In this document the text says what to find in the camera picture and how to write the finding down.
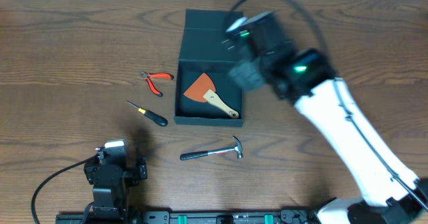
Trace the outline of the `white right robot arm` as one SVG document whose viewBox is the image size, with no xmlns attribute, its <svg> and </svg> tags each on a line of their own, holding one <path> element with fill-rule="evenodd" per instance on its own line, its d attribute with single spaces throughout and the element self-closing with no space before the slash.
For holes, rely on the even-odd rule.
<svg viewBox="0 0 428 224">
<path fill-rule="evenodd" d="M 301 52 L 280 35 L 232 33 L 240 61 L 233 79 L 244 89 L 270 84 L 325 137 L 360 190 L 312 211 L 313 223 L 410 223 L 427 210 L 427 181 L 386 145 L 362 113 L 345 81 L 316 49 Z"/>
</svg>

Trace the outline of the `black handled claw hammer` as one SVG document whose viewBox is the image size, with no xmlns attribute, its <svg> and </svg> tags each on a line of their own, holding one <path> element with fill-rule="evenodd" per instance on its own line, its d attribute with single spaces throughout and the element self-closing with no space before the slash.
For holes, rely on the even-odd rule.
<svg viewBox="0 0 428 224">
<path fill-rule="evenodd" d="M 198 152 L 189 152 L 189 153 L 182 154 L 180 156 L 180 160 L 191 160 L 191 159 L 202 158 L 202 157 L 210 156 L 214 154 L 224 154 L 227 152 L 236 152 L 237 158 L 242 159 L 243 158 L 242 144 L 236 136 L 232 136 L 232 139 L 235 141 L 235 146 L 233 147 L 218 148 L 215 150 L 203 150 Z"/>
</svg>

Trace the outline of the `orange scraper wooden handle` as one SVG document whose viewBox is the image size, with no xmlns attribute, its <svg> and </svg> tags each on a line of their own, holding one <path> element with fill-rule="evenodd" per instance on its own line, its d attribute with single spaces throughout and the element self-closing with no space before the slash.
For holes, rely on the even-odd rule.
<svg viewBox="0 0 428 224">
<path fill-rule="evenodd" d="M 206 102 L 218 109 L 222 110 L 231 118 L 238 118 L 238 111 L 230 108 L 216 93 L 216 87 L 212 79 L 206 74 L 202 73 L 187 90 L 184 96 L 196 102 Z"/>
</svg>

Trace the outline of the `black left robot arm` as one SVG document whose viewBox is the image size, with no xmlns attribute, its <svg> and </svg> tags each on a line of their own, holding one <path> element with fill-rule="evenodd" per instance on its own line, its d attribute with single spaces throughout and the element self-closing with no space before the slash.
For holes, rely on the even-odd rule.
<svg viewBox="0 0 428 224">
<path fill-rule="evenodd" d="M 142 223 L 142 214 L 128 205 L 129 188 L 148 178 L 146 158 L 136 153 L 136 163 L 126 164 L 123 146 L 100 147 L 96 160 L 84 165 L 93 186 L 94 200 L 85 208 L 82 223 Z"/>
</svg>

